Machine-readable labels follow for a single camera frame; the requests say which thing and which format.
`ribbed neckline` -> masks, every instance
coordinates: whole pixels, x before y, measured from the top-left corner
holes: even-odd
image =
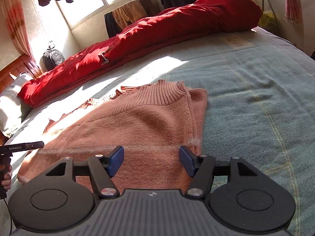
[[[89,121],[98,120],[128,111],[142,105],[166,106],[189,95],[183,81],[167,82],[158,80],[157,83],[138,88],[124,87],[127,92],[119,91],[119,96],[107,101]]]

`wooden headboard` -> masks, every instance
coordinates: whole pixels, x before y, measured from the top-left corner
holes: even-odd
[[[23,54],[0,71],[0,94],[23,72],[29,72],[34,79],[42,74],[34,61]],[[4,145],[7,140],[8,138],[0,131],[0,145]]]

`metal screw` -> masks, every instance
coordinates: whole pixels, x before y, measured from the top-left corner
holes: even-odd
[[[202,195],[204,192],[199,189],[199,188],[191,188],[187,191],[187,193],[191,196],[200,196]]]
[[[107,187],[104,188],[100,191],[101,194],[105,195],[105,196],[112,196],[116,193],[117,191],[114,188],[111,187]]]

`pink curtain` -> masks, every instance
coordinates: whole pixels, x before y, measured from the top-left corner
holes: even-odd
[[[0,0],[0,2],[7,29],[15,48],[36,62],[27,36],[21,0]]]

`windowsill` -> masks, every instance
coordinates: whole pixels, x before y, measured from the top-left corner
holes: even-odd
[[[98,13],[101,13],[102,11],[113,11],[114,9],[118,8],[119,6],[130,2],[132,0],[115,0],[112,4],[109,5],[104,5],[100,8],[98,8],[97,10],[95,10],[94,12],[92,12],[91,14],[87,15],[86,17],[84,17],[83,19],[81,19],[80,21],[78,21],[76,24],[74,24],[73,26],[69,26],[71,30],[75,29],[77,26],[81,25],[84,21],[88,20],[89,18],[97,15]]]

